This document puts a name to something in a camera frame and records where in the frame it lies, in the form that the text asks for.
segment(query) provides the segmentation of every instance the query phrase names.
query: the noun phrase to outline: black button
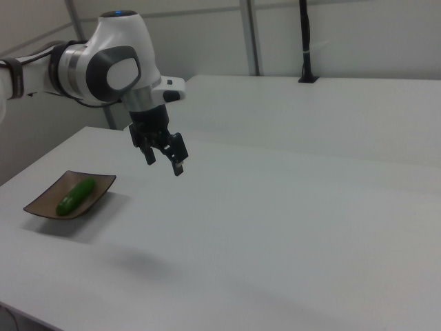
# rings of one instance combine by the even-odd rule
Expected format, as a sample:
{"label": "black button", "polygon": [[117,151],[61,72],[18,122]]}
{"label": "black button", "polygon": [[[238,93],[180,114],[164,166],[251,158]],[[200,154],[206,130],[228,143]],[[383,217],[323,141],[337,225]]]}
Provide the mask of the black button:
{"label": "black button", "polygon": [[181,99],[178,91],[164,91],[164,101],[172,102]]}

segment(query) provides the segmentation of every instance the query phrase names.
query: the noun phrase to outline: green cucumber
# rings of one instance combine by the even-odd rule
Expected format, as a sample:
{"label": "green cucumber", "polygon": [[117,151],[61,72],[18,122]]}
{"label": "green cucumber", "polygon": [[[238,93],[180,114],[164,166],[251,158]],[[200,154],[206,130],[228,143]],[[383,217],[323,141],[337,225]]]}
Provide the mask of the green cucumber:
{"label": "green cucumber", "polygon": [[77,208],[81,202],[92,193],[95,186],[95,180],[88,177],[76,185],[66,194],[57,206],[56,212],[59,216],[65,216]]}

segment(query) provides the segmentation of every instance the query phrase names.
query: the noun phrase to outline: black cable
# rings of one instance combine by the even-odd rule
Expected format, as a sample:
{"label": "black cable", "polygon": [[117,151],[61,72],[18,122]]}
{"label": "black cable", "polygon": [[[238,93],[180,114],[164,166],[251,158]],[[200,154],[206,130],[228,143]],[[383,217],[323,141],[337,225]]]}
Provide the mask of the black cable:
{"label": "black cable", "polygon": [[5,311],[12,317],[12,319],[14,320],[15,323],[15,328],[17,329],[17,331],[20,331],[19,329],[19,324],[17,323],[17,318],[14,316],[13,313],[11,313],[11,311],[9,309],[7,309],[7,307],[4,307]]}
{"label": "black cable", "polygon": [[[52,53],[52,51],[49,51],[49,52],[46,52],[46,53],[40,54],[40,55],[37,56],[37,57],[33,57],[32,59],[28,59],[28,60],[26,60],[26,61],[21,62],[21,65],[24,66],[25,64],[28,64],[28,63],[34,62],[34,61],[36,61],[36,60],[42,59],[42,58],[44,58],[44,57],[50,55],[51,53]],[[6,66],[6,64],[0,63],[0,68],[7,68],[7,66]]]}
{"label": "black cable", "polygon": [[117,100],[117,101],[115,101],[115,102],[110,102],[110,103],[103,103],[102,105],[96,105],[96,106],[94,106],[94,105],[88,105],[88,104],[86,104],[86,103],[84,103],[84,102],[82,102],[82,101],[79,101],[78,99],[75,99],[75,98],[71,98],[71,99],[74,99],[76,102],[78,102],[80,105],[82,105],[82,106],[85,106],[85,107],[89,107],[89,108],[102,108],[102,107],[106,107],[106,106],[111,106],[111,105],[114,105],[115,103],[118,103],[118,102],[120,102],[119,100]]}

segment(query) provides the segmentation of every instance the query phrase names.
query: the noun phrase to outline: black mount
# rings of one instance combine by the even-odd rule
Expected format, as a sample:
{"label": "black mount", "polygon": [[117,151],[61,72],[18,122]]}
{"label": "black mount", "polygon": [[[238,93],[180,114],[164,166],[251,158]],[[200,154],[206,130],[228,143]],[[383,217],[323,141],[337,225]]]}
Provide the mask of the black mount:
{"label": "black mount", "polygon": [[299,83],[315,83],[318,79],[311,71],[311,53],[309,51],[309,42],[311,34],[309,30],[309,17],[306,0],[299,0],[300,2],[300,22],[302,24],[302,46],[303,46],[303,68],[302,78],[298,80]]}
{"label": "black mount", "polygon": [[187,148],[181,134],[170,134],[168,113],[165,105],[160,105],[145,112],[130,112],[133,123],[130,124],[130,134],[133,145],[139,147],[148,165],[156,158],[152,148],[161,151],[171,162],[176,176],[184,172],[183,161],[188,158]]}

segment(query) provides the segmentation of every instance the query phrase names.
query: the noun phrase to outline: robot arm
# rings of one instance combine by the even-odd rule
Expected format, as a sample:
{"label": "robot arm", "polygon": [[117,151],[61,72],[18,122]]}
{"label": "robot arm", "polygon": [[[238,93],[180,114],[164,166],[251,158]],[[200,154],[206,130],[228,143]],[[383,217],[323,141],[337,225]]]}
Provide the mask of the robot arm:
{"label": "robot arm", "polygon": [[185,82],[161,76],[136,12],[101,15],[87,42],[57,43],[29,57],[0,61],[0,108],[2,94],[4,100],[35,92],[56,93],[85,106],[123,102],[133,120],[133,143],[147,163],[155,162],[156,148],[172,162],[176,176],[183,172],[188,153],[182,136],[167,129],[165,104],[185,98]]}

